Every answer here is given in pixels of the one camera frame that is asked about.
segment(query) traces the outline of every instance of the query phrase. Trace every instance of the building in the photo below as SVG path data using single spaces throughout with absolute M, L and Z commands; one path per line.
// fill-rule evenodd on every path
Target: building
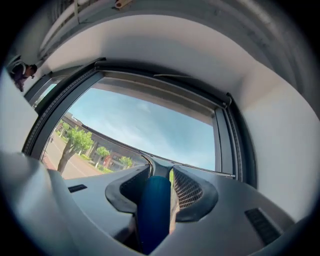
M 79 130 L 84 130 L 86 133 L 88 132 L 88 130 L 83 127 L 83 123 L 74 118 L 70 112 L 65 113 L 65 115 L 62 117 L 62 121 L 67 123 L 70 128 L 78 127 Z M 63 136 L 65 136 L 67 133 L 67 131 L 63 130 L 61 124 L 57 126 L 56 130 L 63 132 Z M 93 140 L 93 144 L 86 152 L 79 152 L 79 154 L 84 154 L 91 158 L 92 162 L 98 162 L 99 165 L 102 165 L 112 171 L 119 171 L 127 167 L 147 164 L 147 161 L 140 155 L 110 142 L 107 136 L 94 131 L 90 132 L 92 133 L 91 139 Z M 97 149 L 99 147 L 105 147 L 110 152 L 110 155 L 101 157 L 97 153 Z M 130 158 L 132 160 L 132 166 L 124 166 L 124 164 L 120 162 L 121 157 Z

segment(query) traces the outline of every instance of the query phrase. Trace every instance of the sidewalk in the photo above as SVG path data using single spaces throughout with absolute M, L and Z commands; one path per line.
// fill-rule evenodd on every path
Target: sidewalk
M 50 161 L 50 159 L 49 159 L 49 157 L 47 155 L 47 152 L 44 152 L 42 163 L 44 164 L 44 166 L 47 169 L 57 170 L 57 168 L 54 166 L 54 164 Z

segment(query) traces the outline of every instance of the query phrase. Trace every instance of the vent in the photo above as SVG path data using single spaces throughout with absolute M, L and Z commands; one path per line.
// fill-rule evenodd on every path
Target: vent
M 175 169 L 174 190 L 178 196 L 180 210 L 192 205 L 203 195 L 203 191 L 196 181 Z
M 279 231 L 268 221 L 266 216 L 258 208 L 247 210 L 244 213 L 265 246 L 271 244 L 280 237 L 281 234 Z
M 80 184 L 80 185 L 76 185 L 76 186 L 70 186 L 70 187 L 68 187 L 68 190 L 70 191 L 70 193 L 73 193 L 73 192 L 77 192 L 80 190 L 84 190 L 86 188 L 87 187 L 85 185 Z

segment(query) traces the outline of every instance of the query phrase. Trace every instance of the white wall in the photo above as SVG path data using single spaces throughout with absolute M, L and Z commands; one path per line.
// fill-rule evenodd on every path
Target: white wall
M 37 117 L 3 69 L 0 75 L 0 150 L 21 152 Z
M 306 216 L 320 181 L 320 121 L 304 98 L 257 63 L 238 104 L 250 129 L 257 189 L 294 220 Z
M 230 92 L 252 137 L 258 190 L 295 220 L 308 214 L 319 178 L 319 119 L 292 86 L 235 42 L 182 18 L 122 17 L 72 37 L 47 59 L 38 74 L 98 57 L 154 63 Z

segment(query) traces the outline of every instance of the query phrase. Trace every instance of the mesh grille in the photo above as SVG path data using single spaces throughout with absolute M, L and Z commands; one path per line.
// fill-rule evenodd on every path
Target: mesh grille
M 203 191 L 193 179 L 174 169 L 174 190 L 178 196 L 180 210 L 198 201 Z

